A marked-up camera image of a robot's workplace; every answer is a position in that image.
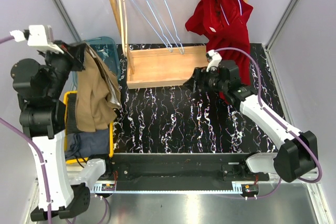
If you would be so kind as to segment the tan garment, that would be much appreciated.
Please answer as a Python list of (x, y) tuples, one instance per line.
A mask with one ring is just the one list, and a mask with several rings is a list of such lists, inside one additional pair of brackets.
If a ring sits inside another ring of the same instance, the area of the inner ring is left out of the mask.
[(83, 132), (105, 130), (121, 108), (121, 92), (117, 76), (98, 54), (85, 43), (84, 70), (77, 72), (75, 104), (77, 128)]

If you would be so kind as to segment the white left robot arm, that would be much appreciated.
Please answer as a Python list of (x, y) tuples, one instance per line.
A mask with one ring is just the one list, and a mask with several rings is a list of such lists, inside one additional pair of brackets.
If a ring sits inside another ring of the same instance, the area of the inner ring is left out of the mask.
[(45, 64), (31, 58), (15, 63), (10, 71), (20, 108), (18, 133), (34, 156), (39, 185), (38, 206), (30, 213), (34, 222), (53, 217), (74, 218), (89, 208), (90, 191), (96, 181), (113, 175), (112, 165), (96, 158), (87, 162), (75, 180), (66, 168), (66, 105), (60, 100), (73, 71), (82, 71), (87, 44), (55, 41), (39, 50)]

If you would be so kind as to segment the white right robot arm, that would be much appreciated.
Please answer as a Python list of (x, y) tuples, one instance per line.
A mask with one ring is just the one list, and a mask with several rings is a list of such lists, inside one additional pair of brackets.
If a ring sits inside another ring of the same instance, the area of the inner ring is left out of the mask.
[(190, 91), (217, 91), (226, 102), (250, 118), (271, 139), (277, 153), (249, 155), (238, 167), (239, 176), (250, 180), (257, 173), (277, 174), (290, 183), (318, 166), (317, 138), (303, 132), (275, 113), (257, 94), (257, 90), (241, 82), (237, 65), (224, 60), (218, 66), (196, 67), (183, 84)]

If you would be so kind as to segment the red skirt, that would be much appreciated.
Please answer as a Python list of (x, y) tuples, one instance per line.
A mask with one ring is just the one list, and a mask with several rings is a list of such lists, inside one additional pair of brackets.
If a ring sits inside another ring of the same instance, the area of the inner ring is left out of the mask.
[[(187, 31), (204, 35), (208, 38), (206, 53), (209, 50), (215, 50), (221, 55), (222, 60), (235, 61), (239, 68), (241, 82), (250, 86), (250, 42), (247, 22), (253, 7), (244, 0), (240, 0), (243, 14), (241, 17), (236, 18), (230, 26), (227, 26), (220, 4), (228, 4), (228, 1), (201, 0), (194, 14), (186, 22), (185, 27)], [(220, 98), (225, 100), (223, 93), (218, 93)]]

